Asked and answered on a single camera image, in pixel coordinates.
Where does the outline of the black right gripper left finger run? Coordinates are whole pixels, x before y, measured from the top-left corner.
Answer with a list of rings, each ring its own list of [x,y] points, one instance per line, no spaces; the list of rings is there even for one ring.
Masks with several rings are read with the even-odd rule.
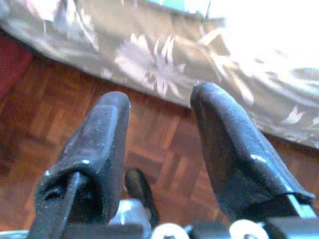
[[[84,123],[41,177],[30,239],[59,239],[70,223],[107,225],[119,207],[130,102],[99,98]]]

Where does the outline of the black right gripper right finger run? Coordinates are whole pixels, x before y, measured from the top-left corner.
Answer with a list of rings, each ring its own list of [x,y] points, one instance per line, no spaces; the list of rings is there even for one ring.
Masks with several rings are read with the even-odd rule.
[[[193,87],[190,105],[197,123],[211,187],[231,221],[287,214],[287,195],[303,204],[306,191],[245,110],[214,83]]]

